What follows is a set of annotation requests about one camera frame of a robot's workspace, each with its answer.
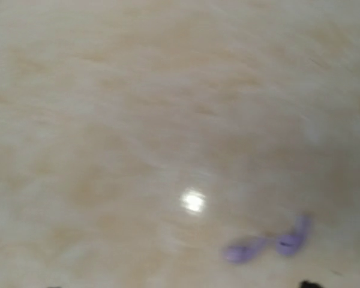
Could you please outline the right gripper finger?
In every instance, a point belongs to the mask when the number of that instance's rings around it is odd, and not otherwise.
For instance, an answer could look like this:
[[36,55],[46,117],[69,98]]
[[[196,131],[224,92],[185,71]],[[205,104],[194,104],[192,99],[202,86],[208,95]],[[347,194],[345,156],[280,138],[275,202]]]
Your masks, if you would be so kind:
[[321,288],[321,285],[315,282],[310,282],[308,280],[304,280],[300,282],[299,288]]

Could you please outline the purple earbud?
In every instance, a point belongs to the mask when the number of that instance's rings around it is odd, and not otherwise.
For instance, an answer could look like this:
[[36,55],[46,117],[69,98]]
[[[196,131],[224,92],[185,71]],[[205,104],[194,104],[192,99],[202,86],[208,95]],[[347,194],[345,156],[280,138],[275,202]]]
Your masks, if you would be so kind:
[[281,235],[276,241],[276,251],[283,256],[295,255],[303,246],[310,229],[310,218],[307,215],[301,216],[294,229]]
[[223,249],[223,257],[234,264],[248,263],[258,257],[270,241],[266,236],[237,239]]

